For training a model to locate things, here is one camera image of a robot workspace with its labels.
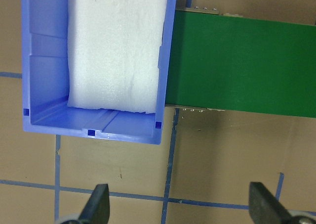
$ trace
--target bolt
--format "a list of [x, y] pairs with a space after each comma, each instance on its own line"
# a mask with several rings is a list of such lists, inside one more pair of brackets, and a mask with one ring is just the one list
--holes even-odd
[[313, 224], [312, 220], [309, 219], [309, 218], [301, 218], [301, 219], [299, 220], [299, 223], [300, 223], [300, 224]]

